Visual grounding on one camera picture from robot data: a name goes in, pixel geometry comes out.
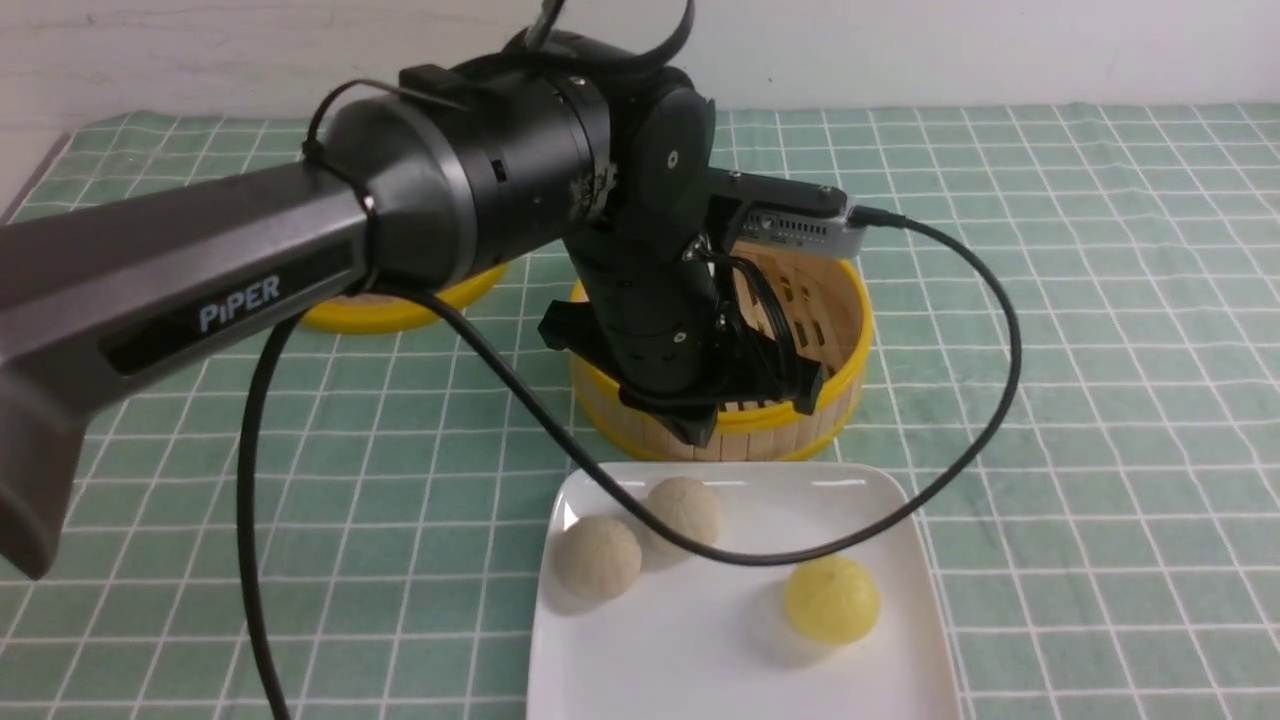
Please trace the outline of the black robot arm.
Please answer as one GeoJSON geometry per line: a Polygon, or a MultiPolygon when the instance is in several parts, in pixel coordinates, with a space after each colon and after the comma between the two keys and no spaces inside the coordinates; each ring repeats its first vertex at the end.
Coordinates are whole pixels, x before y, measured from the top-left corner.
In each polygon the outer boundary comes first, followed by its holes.
{"type": "Polygon", "coordinates": [[[3,228],[3,557],[52,565],[90,421],[108,406],[342,295],[434,300],[562,241],[586,292],[538,331],[626,407],[709,443],[718,410],[814,413],[787,325],[750,328],[739,240],[847,232],[849,196],[714,168],[716,106],[672,65],[692,31],[628,53],[554,27],[406,68],[311,126],[294,163],[3,228]]]}

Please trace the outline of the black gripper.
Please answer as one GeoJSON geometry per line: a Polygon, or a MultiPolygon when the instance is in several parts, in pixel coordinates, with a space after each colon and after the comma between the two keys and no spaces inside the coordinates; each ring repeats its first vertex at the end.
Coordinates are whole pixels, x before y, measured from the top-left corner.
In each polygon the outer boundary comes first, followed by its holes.
{"type": "Polygon", "coordinates": [[[571,231],[564,247],[588,297],[553,302],[541,340],[612,379],[623,406],[690,447],[710,443],[728,404],[791,404],[812,416],[826,366],[799,354],[762,270],[732,255],[745,225],[712,217],[682,241],[641,240],[609,222],[571,231]]]}

